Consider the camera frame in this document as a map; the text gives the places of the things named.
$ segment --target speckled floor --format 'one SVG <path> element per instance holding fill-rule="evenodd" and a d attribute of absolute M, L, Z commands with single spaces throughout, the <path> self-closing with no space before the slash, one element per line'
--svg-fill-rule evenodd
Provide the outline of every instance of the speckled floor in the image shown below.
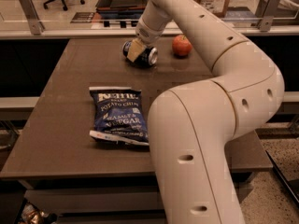
<path fill-rule="evenodd" d="M 288 181 L 299 179 L 299 139 L 288 130 L 289 123 L 269 123 L 257 130 L 264 149 Z M 241 204 L 247 223 L 299 223 L 299 209 L 276 174 L 258 173 L 252 193 Z"/>

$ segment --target table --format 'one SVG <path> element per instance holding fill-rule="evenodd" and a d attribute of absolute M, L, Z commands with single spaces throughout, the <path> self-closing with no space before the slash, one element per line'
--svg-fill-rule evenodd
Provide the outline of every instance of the table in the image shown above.
<path fill-rule="evenodd" d="M 151 103 L 161 92 L 211 77 L 195 50 L 185 59 L 173 56 L 172 38 L 164 36 L 159 40 L 158 64 L 151 68 L 133 67 L 122 55 L 122 45 L 131 40 L 131 36 L 71 39 L 0 178 L 20 180 L 26 188 L 35 189 L 36 192 L 29 190 L 27 195 L 33 198 L 40 191 L 34 185 L 37 180 L 114 177 L 122 182 L 125 177 L 134 177 L 134 180 L 140 177 L 145 181 L 149 176 L 154 177 L 149 147 L 101 144 L 89 136 L 95 113 L 89 87 L 131 86 L 142 90 L 142 108 L 147 119 Z M 231 141 L 225 151 L 232 173 L 272 168 L 255 132 Z M 98 195 L 102 193 L 95 186 L 88 193 L 82 193 L 91 194 L 93 190 Z M 155 202 L 161 208 L 161 201 Z"/>

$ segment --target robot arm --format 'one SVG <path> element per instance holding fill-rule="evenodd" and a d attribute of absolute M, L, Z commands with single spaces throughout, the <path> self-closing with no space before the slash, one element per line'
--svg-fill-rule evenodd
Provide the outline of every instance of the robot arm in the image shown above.
<path fill-rule="evenodd" d="M 174 20 L 214 77 L 175 87 L 149 111 L 149 147 L 168 223 L 245 223 L 225 144 L 278 110 L 284 82 L 246 37 L 193 0 L 149 0 L 136 27 L 155 42 Z"/>

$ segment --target table surface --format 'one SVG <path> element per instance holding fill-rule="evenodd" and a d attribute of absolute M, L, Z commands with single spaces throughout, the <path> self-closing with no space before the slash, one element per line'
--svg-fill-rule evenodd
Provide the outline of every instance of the table surface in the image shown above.
<path fill-rule="evenodd" d="M 132 37 L 71 39 L 0 174 L 4 179 L 153 175 L 149 147 L 95 142 L 95 107 L 90 86 L 131 86 L 142 90 L 145 119 L 161 92 L 211 77 L 193 50 L 185 59 L 173 56 L 172 37 L 157 43 L 158 64 L 132 67 L 122 46 Z M 255 132 L 227 144 L 232 172 L 272 167 Z"/>

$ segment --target blue chip bag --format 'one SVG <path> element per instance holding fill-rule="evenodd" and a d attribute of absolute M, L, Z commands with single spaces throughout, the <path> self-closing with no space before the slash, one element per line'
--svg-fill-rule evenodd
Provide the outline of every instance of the blue chip bag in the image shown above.
<path fill-rule="evenodd" d="M 129 87 L 90 87 L 96 106 L 94 130 L 96 140 L 148 146 L 148 130 L 141 108 L 141 91 Z"/>

